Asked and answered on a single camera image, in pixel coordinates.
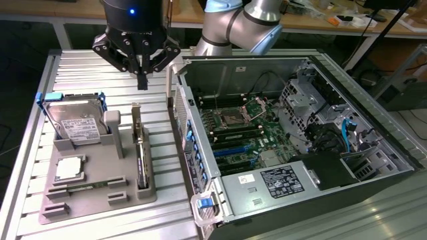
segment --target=table leg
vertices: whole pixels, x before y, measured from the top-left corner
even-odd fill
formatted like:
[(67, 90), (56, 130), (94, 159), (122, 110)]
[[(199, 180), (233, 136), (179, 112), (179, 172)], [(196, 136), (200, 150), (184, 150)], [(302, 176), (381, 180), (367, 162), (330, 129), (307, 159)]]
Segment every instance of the table leg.
[(63, 50), (72, 49), (72, 43), (70, 41), (70, 37), (68, 37), (68, 33), (67, 33), (67, 30), (66, 30), (64, 23), (63, 22), (52, 22), (51, 24), (52, 24), (54, 29), (55, 29), (55, 33), (56, 33), (56, 37), (58, 37), (60, 48)]
[(346, 67), (345, 67), (345, 70), (346, 70), (346, 71), (347, 71), (349, 69), (353, 69), (353, 68), (354, 68), (354, 66), (357, 65), (357, 63), (358, 63), (358, 61), (361, 60), (363, 54), (366, 53), (366, 51), (367, 51), (369, 48), (371, 47), (371, 45), (373, 45), (373, 43), (374, 43), (374, 41), (375, 41), (377, 38), (378, 38), (378, 36), (369, 36), (369, 37), (365, 39), (365, 41), (363, 41), (359, 49), (357, 50), (353, 58), (350, 59), (347, 65), (346, 65)]

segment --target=desk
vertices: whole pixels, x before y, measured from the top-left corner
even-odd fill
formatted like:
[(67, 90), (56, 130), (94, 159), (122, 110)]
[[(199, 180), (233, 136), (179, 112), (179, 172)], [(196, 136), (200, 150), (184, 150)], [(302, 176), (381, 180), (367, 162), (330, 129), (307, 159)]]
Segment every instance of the desk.
[[(346, 7), (353, 7), (353, 4), (355, 4), (349, 0), (334, 0), (334, 2)], [(179, 0), (176, 3), (179, 8), (176, 6), (174, 8), (171, 26), (174, 28), (203, 28), (205, 11), (198, 0)], [(363, 8), (361, 6), (358, 8), (359, 12), (363, 12)], [(334, 15), (330, 10), (323, 12), (327, 16)], [(382, 12), (381, 14), (385, 15), (389, 21), (379, 22), (375, 28), (370, 28), (366, 31), (365, 36), (367, 38), (349, 61), (346, 70), (354, 67), (394, 17), (389, 13)], [(64, 24), (107, 24), (99, 0), (79, 0), (76, 3), (50, 0), (0, 0), (0, 20), (51, 23), (60, 47), (64, 50), (72, 49)], [(286, 14), (281, 23), (283, 25), (282, 31), (286, 33), (359, 36), (365, 30), (365, 28), (353, 26), (335, 27), (325, 19), (314, 19), (310, 16), (293, 14)], [(413, 32), (397, 23), (386, 37), (427, 39), (427, 33)]]

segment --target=hard drive label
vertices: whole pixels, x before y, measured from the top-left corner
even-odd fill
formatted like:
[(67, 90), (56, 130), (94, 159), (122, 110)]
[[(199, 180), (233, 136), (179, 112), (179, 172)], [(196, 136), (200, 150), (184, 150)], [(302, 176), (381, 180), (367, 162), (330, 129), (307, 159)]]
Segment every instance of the hard drive label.
[(262, 171), (261, 176), (267, 185), (270, 195), (275, 199), (305, 191), (303, 185), (291, 166), (283, 166)]
[(72, 141), (84, 141), (100, 138), (95, 118), (70, 119), (60, 121)]

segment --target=black cable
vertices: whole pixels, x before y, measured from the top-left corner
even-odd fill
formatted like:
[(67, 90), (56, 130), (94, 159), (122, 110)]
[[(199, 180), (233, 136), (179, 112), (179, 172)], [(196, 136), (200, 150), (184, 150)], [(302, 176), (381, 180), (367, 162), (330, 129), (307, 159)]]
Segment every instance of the black cable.
[[(274, 74), (274, 75), (277, 75), (277, 76), (282, 79), (282, 77), (278, 75), (278, 73), (275, 73), (273, 70), (265, 71), (265, 72), (259, 75), (259, 77), (258, 77), (258, 79), (257, 79), (257, 81), (255, 81), (255, 84), (254, 84), (251, 90), (249, 91), (247, 95), (250, 95), (250, 94), (254, 92), (255, 87), (257, 87), (257, 85), (259, 84), (259, 81), (261, 81), (262, 77), (265, 76), (265, 74)], [(270, 79), (271, 79), (271, 78), (270, 78), (270, 75), (269, 75), (269, 80), (267, 80), (267, 82), (266, 82), (266, 85), (265, 85), (265, 86), (262, 87), (262, 89), (259, 90), (261, 92), (262, 92), (262, 91), (265, 90), (265, 88), (267, 87), (269, 82), (270, 82)]]
[[(427, 62), (421, 64), (421, 65), (418, 65), (418, 66), (415, 66), (415, 67), (407, 68), (405, 71), (410, 71), (410, 70), (418, 69), (418, 68), (421, 68), (422, 66), (426, 66), (426, 65), (427, 65)], [(385, 73), (393, 73), (397, 70), (381, 70), (381, 69), (378, 69), (378, 71), (379, 72), (385, 72)]]
[(358, 0), (354, 0), (355, 4), (358, 4), (361, 7), (365, 8), (365, 6), (358, 2)]
[(12, 128), (10, 126), (2, 124), (2, 123), (0, 123), (0, 127), (4, 127), (7, 129), (7, 134), (6, 134), (6, 137), (4, 137), (3, 141), (2, 141), (2, 144), (0, 144), (0, 152), (2, 152), (3, 148), (6, 146), (6, 143), (7, 143), (7, 139), (8, 139), (10, 135), (11, 135), (11, 133), (12, 133)]
[(421, 135), (417, 133), (414, 127), (411, 126), (410, 122), (407, 121), (406, 117), (402, 115), (402, 113), (398, 111), (398, 114), (401, 115), (403, 121), (406, 122), (406, 124), (409, 125), (409, 127), (413, 129), (415, 135), (419, 137), (421, 140), (427, 140), (427, 138), (422, 138)]
[(309, 127), (309, 121), (310, 119), (318, 114), (321, 113), (321, 111), (326, 108), (326, 106), (329, 105), (329, 102), (325, 102), (323, 105), (321, 106), (321, 108), (318, 109), (318, 111), (315, 111), (307, 118), (307, 122), (306, 122), (306, 129)]
[(413, 112), (413, 110), (410, 110), (410, 112), (411, 112), (411, 114), (414, 115), (414, 117), (415, 117), (418, 120), (421, 120), (425, 124), (427, 124), (427, 121), (425, 121), (423, 119), (421, 119), (421, 118), (415, 115), (415, 113)]
[(345, 66), (343, 66), (345, 63), (347, 63), (347, 62), (350, 61), (350, 59), (353, 59), (354, 55), (357, 54), (357, 51), (358, 51), (358, 49), (359, 49), (359, 47), (361, 47), (361, 45), (362, 45), (362, 42), (363, 42), (363, 36), (365, 36), (365, 34), (366, 34), (367, 30), (369, 30), (369, 27), (370, 27), (370, 25), (371, 25), (371, 22), (373, 22), (374, 17), (375, 17), (375, 15), (377, 15), (378, 12), (379, 12), (379, 10), (375, 10), (375, 11), (373, 12), (371, 19), (370, 19), (370, 21), (369, 21), (369, 23), (367, 23), (367, 25), (366, 25), (366, 28), (365, 28), (365, 30), (363, 30), (363, 33), (362, 33), (361, 37), (359, 37), (358, 45), (357, 45), (357, 47), (355, 47), (355, 49), (354, 49), (354, 51), (353, 51), (353, 54), (351, 54), (350, 57), (347, 58), (347, 60), (343, 60), (343, 62), (341, 63), (341, 66), (342, 66), (342, 67), (345, 67)]

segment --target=white label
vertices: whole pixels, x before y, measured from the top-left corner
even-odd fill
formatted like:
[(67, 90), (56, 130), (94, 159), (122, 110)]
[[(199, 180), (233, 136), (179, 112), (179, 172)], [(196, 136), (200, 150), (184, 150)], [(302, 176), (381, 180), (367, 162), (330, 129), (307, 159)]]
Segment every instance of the white label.
[(82, 118), (60, 121), (72, 141), (100, 139), (95, 118)]
[(249, 174), (249, 175), (239, 176), (239, 181), (241, 181), (241, 184), (255, 182), (254, 175)]
[(261, 147), (263, 148), (265, 147), (263, 141), (259, 139), (258, 142), (259, 142)]

